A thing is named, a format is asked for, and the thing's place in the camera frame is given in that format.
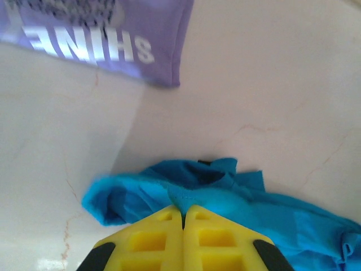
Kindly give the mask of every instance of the yellow plastic object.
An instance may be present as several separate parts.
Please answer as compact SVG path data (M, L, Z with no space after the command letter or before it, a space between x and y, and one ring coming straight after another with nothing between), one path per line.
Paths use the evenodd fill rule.
M270 238L200 206L173 206L99 241L78 271L293 271Z
M268 271L253 241L272 240L200 206L192 206L183 231L184 271Z
M104 271L182 271L182 216L170 206L99 241L114 243Z

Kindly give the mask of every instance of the turquoise fabric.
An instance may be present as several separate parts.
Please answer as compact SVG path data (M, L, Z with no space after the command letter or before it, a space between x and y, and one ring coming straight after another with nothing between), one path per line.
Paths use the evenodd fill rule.
M139 174L104 176L82 200L101 224L134 223L171 204L197 204L270 237L296 271L360 271L361 226L304 201L265 192L262 172L237 160L167 160Z

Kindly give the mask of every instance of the crack in marble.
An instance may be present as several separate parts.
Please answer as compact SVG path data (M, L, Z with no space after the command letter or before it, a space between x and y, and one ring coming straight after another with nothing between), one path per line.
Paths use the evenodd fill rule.
M66 180L68 186L71 188L72 193L73 193L76 201L80 203L80 201L79 201L79 199L78 199L78 196L77 196L77 194L75 193L75 190L74 190L72 184L71 184L70 181L69 181L69 170L68 170L67 156L66 156L66 154L65 154L65 150L64 150L64 148L62 147L62 145L60 145L60 148L61 148L61 151L62 151L62 153L63 153L63 162L64 162L64 168L65 168L65 174L66 174L65 180Z
M242 132L243 130L246 129L250 129L256 132L260 132L260 133L267 133L267 132L279 132L281 131L281 127L269 127L269 128L261 128L261 127L257 127L253 124L245 124L243 126L241 126L232 136L230 136L229 138L226 139L222 139L220 141L218 141L215 145L214 148L216 148L218 145L222 144L223 142L232 140L233 137L235 137L236 135L238 135L240 132Z
M65 222L65 230L64 230L64 237L63 237L63 242L64 242L64 245L65 245L65 250L63 253L60 254L61 256L61 264L63 266L62 270L61 271L65 271L67 269L67 259L68 259L68 253L71 249L70 247L70 244L69 244L69 238L71 237L70 233L69 233L69 225L70 225L70 222L74 219L77 219L81 216L83 216L84 213L78 213L77 215L75 216L72 216L70 218L68 218Z
M350 132L351 132L351 130L348 131L348 133L345 134L345 135L342 137L341 143L337 146L337 148L336 148L333 152L331 152L331 154L322 162L321 165L319 165L318 167L314 168L313 170L311 170L311 171L306 175L306 177L305 177L305 183L300 187L299 190L302 190L302 189L308 184L308 182L310 181L310 178L311 178L311 176L312 176L313 173L315 173L316 171L322 170L322 168L331 160L331 158L340 151L340 149L342 148L342 146L345 144L346 138L349 136Z

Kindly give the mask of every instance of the blue cloth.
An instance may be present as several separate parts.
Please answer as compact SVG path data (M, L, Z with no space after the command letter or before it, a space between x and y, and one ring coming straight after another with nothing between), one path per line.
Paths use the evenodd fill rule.
M133 223L171 204L198 204L270 237L296 271L360 271L361 226L301 200L265 192L262 172L237 161L163 161L96 180L82 205L103 225Z

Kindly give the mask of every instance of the white marble floor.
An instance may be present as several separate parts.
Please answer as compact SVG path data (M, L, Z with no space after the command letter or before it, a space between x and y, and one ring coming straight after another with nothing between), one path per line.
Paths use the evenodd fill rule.
M181 87L0 45L0 270L75 270L103 228L92 178L235 156L268 191L361 222L361 10L195 0Z

